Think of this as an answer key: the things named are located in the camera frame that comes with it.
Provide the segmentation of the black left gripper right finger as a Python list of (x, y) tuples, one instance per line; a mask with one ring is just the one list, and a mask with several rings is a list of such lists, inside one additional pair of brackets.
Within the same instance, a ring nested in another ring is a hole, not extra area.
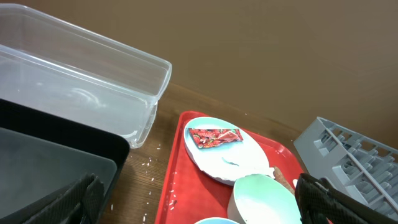
[(306, 173), (298, 178), (295, 199), (303, 224), (397, 224)]

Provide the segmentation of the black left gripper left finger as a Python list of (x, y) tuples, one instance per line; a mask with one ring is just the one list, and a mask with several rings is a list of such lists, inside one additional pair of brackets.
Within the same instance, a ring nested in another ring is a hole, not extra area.
[(21, 223), (96, 223), (103, 199), (100, 178), (85, 174), (26, 207)]

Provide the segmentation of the green bowl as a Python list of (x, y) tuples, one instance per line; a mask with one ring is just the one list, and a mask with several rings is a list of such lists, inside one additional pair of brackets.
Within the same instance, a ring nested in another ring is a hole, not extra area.
[(294, 195), (276, 180), (261, 174), (235, 181), (227, 217), (247, 224), (301, 224)]

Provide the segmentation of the light blue bowl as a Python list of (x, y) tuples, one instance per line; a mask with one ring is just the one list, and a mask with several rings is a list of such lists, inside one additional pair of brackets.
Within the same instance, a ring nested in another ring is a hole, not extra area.
[(210, 217), (199, 220), (195, 224), (239, 224), (233, 220), (222, 218), (222, 217)]

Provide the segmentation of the red snack wrapper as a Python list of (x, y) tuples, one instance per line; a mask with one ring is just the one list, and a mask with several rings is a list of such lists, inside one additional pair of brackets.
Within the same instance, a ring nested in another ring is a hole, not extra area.
[(243, 137), (239, 129), (195, 129), (188, 132), (199, 149), (218, 147), (230, 142), (241, 142)]

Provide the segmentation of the grey dishwasher rack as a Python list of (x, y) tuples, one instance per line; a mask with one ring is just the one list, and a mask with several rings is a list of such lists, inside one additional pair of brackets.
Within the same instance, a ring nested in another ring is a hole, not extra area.
[(397, 220), (397, 149), (321, 117), (294, 146), (310, 175)]

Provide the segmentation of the black food waste tray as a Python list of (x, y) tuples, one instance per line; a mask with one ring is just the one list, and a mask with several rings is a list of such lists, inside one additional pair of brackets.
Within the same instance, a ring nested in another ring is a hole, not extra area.
[(129, 154), (115, 134), (1, 101), (1, 222), (21, 223), (29, 205), (94, 174), (104, 184), (99, 219)]

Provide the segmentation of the red serving tray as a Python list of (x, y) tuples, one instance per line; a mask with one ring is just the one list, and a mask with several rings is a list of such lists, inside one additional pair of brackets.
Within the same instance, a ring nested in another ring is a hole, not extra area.
[[(194, 118), (206, 116), (198, 111), (184, 111), (179, 117), (155, 224), (196, 223), (204, 218), (227, 217), (232, 186), (207, 176), (191, 161), (185, 149), (185, 125)], [(281, 143), (250, 131), (246, 133), (262, 148), (270, 165), (281, 170), (290, 185), (303, 173), (296, 157)]]

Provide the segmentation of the light blue plate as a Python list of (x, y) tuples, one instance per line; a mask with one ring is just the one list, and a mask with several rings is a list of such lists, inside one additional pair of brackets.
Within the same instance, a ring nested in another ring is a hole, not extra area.
[(261, 146), (243, 130), (240, 130), (243, 137), (241, 142), (199, 149), (188, 132), (189, 128), (236, 129), (237, 126), (212, 117), (194, 118), (185, 125), (183, 136), (186, 152), (202, 172), (208, 169), (226, 169), (226, 167), (271, 167)]

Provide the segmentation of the clear plastic storage bin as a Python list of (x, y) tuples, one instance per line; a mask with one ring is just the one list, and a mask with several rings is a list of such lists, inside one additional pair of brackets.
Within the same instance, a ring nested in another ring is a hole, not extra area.
[(172, 64), (21, 4), (1, 4), (1, 98), (141, 147)]

